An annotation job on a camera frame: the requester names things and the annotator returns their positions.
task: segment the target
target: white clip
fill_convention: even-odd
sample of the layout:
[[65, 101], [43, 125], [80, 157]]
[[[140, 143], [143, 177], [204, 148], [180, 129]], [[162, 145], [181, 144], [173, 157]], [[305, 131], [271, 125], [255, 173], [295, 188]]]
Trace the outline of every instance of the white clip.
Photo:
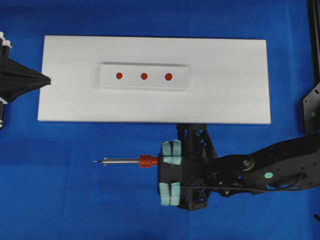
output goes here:
[[2, 31], [0, 31], [0, 39], [2, 39], [2, 41], [6, 39], [5, 34]]
[[2, 41], [2, 46], [3, 47], [9, 47], [10, 49], [12, 48], [12, 44], [9, 40], [3, 40]]

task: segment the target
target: black cable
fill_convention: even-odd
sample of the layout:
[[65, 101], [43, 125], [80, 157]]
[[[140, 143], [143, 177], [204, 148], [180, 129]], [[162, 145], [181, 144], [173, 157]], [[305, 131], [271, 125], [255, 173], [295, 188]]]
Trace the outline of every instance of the black cable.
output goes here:
[[181, 186], [183, 189], [213, 189], [213, 190], [240, 190], [249, 192], [291, 192], [303, 189], [258, 189], [258, 188], [241, 188], [241, 187], [224, 187], [224, 186]]

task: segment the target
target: white rectangular panel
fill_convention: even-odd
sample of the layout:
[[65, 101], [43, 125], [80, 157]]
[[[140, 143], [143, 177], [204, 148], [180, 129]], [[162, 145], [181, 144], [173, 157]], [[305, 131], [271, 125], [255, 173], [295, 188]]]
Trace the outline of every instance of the white rectangular panel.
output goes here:
[[[100, 87], [103, 64], [187, 66], [183, 91]], [[265, 40], [46, 36], [40, 121], [269, 124]]]
[[101, 64], [100, 87], [183, 91], [189, 86], [185, 66]]

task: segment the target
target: red dot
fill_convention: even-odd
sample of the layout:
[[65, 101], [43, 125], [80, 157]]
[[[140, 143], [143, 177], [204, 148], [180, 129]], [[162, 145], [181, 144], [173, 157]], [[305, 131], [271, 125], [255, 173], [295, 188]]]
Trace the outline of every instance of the red dot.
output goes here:
[[167, 73], [165, 76], [164, 76], [165, 80], [167, 81], [170, 81], [172, 79], [172, 74], [171, 73]]
[[122, 77], [123, 77], [123, 75], [122, 75], [121, 72], [118, 72], [118, 73], [116, 74], [116, 78], [117, 78], [117, 79], [122, 79]]
[[146, 74], [145, 72], [142, 73], [141, 78], [142, 78], [142, 80], [146, 80], [148, 78], [148, 74]]

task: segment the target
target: blue fabric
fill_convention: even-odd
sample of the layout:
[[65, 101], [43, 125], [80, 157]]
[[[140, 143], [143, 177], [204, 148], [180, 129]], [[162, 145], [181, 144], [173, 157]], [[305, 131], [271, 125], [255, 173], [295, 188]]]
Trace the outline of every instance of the blue fabric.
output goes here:
[[[303, 135], [301, 99], [314, 83], [304, 0], [10, 0], [1, 2], [0, 28], [13, 43], [11, 58], [37, 71], [45, 35], [266, 39], [272, 124], [208, 130], [219, 156]], [[162, 207], [156, 167], [92, 160], [156, 155], [177, 138], [174, 124], [38, 122], [38, 103], [39, 91], [28, 93], [4, 115], [0, 239], [320, 238], [312, 217], [319, 189], [212, 194], [194, 212]]]

